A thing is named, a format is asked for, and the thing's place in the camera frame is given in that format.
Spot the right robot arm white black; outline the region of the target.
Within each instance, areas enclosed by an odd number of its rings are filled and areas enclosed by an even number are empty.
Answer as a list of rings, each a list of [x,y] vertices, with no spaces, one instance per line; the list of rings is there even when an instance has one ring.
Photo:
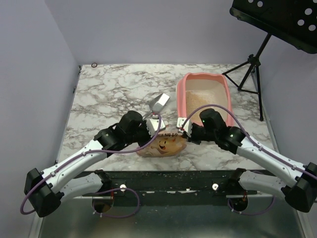
[[[240,169],[228,181],[233,194],[254,190],[271,194],[285,201],[294,209],[308,213],[317,198],[317,166],[289,159],[256,141],[242,125],[227,126],[220,113],[210,105],[200,108],[199,126],[189,118],[179,119],[179,131],[192,143],[212,141],[222,150],[239,155],[260,165],[272,175],[256,174]]]

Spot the orange cat litter bag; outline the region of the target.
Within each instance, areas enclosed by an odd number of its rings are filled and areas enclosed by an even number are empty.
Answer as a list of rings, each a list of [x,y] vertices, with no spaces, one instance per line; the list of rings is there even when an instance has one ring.
[[[186,142],[178,133],[160,133],[150,145],[136,153],[141,157],[171,157],[184,150]]]

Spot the silver metal scoop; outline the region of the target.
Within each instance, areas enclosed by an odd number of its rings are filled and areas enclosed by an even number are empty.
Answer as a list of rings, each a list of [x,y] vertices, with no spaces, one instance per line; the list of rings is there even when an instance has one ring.
[[[166,106],[169,99],[170,99],[170,96],[167,95],[166,93],[161,93],[160,95],[152,99],[148,104],[149,112],[147,112],[143,116],[143,119],[146,119],[152,114],[159,114],[163,110],[163,108]]]

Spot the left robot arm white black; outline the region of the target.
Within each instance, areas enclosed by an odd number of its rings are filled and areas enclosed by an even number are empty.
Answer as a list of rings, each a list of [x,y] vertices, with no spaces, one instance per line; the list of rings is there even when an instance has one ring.
[[[91,193],[106,195],[110,184],[103,171],[85,177],[79,175],[113,154],[136,153],[146,148],[156,139],[161,126],[159,114],[143,117],[136,111],[128,111],[118,123],[100,130],[82,149],[66,160],[42,171],[33,168],[26,175],[25,198],[20,213],[36,213],[42,218],[71,198]]]

